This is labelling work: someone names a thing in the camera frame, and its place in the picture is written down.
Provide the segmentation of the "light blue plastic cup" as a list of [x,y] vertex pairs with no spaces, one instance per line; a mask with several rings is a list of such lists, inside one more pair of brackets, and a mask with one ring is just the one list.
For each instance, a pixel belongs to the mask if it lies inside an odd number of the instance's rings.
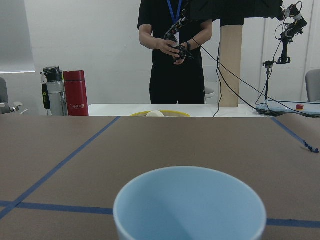
[[247,184],[196,166],[146,172],[118,193],[113,217],[121,240],[260,240],[265,206]]

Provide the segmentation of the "yellow rimmed bowl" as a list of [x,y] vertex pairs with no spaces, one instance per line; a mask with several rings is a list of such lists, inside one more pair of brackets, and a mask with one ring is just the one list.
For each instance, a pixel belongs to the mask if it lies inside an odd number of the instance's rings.
[[148,110],[137,112],[130,115],[131,117],[190,117],[189,114],[174,110]]

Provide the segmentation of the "person in black clothes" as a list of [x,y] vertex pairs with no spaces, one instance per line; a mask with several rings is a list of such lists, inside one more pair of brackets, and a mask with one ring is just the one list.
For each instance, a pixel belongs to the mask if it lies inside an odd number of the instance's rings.
[[201,45],[212,38],[213,20],[196,20],[175,37],[165,38],[183,13],[185,0],[143,0],[137,28],[139,42],[152,50],[149,96],[152,104],[203,104],[205,78]]

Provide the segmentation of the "red thermos bottle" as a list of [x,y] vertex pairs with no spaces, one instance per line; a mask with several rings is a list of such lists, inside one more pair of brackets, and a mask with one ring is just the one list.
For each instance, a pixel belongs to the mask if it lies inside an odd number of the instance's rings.
[[88,100],[83,70],[63,71],[67,111],[69,116],[88,116]]

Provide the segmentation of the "teach pendant with red button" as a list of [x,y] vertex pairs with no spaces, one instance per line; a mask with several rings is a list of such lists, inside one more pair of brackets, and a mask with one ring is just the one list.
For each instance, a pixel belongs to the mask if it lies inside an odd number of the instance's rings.
[[276,101],[265,100],[256,105],[259,114],[278,117],[284,114],[293,113],[305,117],[319,118],[319,102],[299,102],[299,101]]

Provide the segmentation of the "clear bottle black lid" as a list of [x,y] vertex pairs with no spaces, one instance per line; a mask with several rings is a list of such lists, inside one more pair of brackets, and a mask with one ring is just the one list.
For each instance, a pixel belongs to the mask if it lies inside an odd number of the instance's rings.
[[63,73],[59,66],[43,68],[40,73],[43,106],[48,116],[68,116]]

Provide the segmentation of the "wooden post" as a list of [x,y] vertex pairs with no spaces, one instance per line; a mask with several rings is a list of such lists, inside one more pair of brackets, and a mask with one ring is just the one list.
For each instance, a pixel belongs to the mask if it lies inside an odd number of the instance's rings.
[[220,106],[223,108],[239,105],[243,25],[243,18],[223,19],[220,24]]

